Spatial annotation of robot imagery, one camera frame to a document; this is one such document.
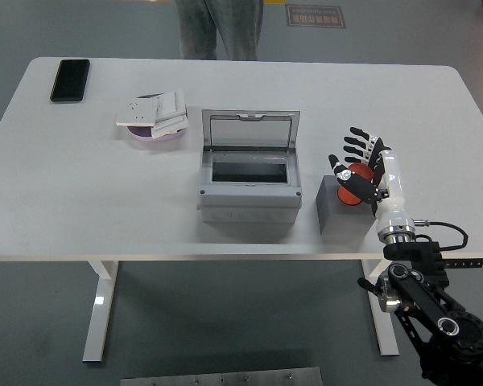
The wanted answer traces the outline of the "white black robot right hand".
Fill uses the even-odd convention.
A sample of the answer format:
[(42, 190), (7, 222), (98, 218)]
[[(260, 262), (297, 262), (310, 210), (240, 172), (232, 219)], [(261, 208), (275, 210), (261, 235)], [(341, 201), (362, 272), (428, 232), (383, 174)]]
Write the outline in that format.
[(400, 178), (400, 168), (395, 152), (380, 137), (352, 127), (344, 137), (345, 161), (368, 166), (373, 179), (351, 171), (338, 157), (328, 159), (341, 187), (372, 207), (377, 219), (378, 239), (383, 244), (412, 242), (415, 238), (414, 220), (405, 208), (405, 196)]

